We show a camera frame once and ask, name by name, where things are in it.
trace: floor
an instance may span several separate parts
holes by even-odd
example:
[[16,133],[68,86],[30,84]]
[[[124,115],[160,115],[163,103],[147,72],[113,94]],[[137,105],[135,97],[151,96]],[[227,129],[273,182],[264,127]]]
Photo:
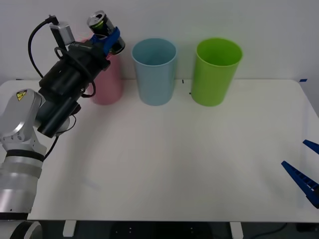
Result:
[[[43,239],[63,239],[63,221],[41,221],[43,227]],[[77,222],[73,239],[108,239],[111,227],[115,222],[82,221]],[[214,239],[231,239],[228,223],[210,223]],[[244,239],[280,228],[282,223],[242,223]],[[263,236],[261,239],[319,239],[319,232],[300,233],[296,230],[296,224],[289,223],[287,227],[274,235]]]

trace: pink cup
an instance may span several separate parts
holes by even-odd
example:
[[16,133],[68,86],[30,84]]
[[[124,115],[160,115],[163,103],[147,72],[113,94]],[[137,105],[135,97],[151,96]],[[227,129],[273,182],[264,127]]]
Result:
[[[96,93],[91,99],[98,105],[110,105],[118,101],[123,94],[123,80],[119,56],[108,55],[111,65],[106,71],[101,71],[94,79]],[[88,87],[88,93],[93,93],[92,84]]]

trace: blue plastic clip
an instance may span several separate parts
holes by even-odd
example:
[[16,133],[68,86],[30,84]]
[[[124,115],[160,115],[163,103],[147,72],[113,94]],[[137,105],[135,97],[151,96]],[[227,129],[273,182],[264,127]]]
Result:
[[104,51],[104,54],[107,56],[112,46],[118,41],[119,37],[120,37],[120,30],[117,27],[115,27],[114,31],[108,37],[105,37],[104,39],[99,39],[94,34],[91,37],[90,41],[92,42],[92,44],[97,42],[104,43],[103,51]]
[[[313,143],[309,140],[305,140],[303,142],[306,146],[311,148],[314,152],[319,154],[319,145]],[[295,169],[286,161],[283,161],[281,164],[285,170],[289,173],[292,179],[297,183],[297,185],[301,188],[301,190],[305,193],[308,200],[314,205],[317,209],[319,209],[319,184],[316,183],[311,178],[307,177],[302,172]]]

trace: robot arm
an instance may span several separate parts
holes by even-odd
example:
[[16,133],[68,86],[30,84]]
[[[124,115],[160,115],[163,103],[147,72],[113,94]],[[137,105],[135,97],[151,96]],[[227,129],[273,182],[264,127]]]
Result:
[[95,88],[94,78],[110,65],[108,53],[119,53],[125,47],[118,28],[101,12],[92,15],[93,25],[89,26],[92,29],[102,22],[104,35],[94,35],[84,43],[74,41],[68,24],[50,17],[60,60],[40,80],[39,92],[17,92],[0,117],[0,143],[7,152],[0,167],[0,220],[25,220],[31,212],[46,153],[34,128],[47,137],[59,136],[66,130],[69,117],[81,109],[77,100],[89,97],[85,90],[90,83]]

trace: white table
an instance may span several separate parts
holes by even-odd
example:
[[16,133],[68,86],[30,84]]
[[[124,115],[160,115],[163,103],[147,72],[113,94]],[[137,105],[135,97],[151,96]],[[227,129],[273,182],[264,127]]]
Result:
[[[80,99],[76,126],[45,161],[29,219],[319,222],[281,166],[319,182],[319,155],[302,144],[319,142],[319,119],[299,84],[235,80],[221,105],[203,107],[184,82],[159,107],[141,102],[135,81],[111,106]],[[37,81],[0,87],[0,112],[23,88],[37,90]]]

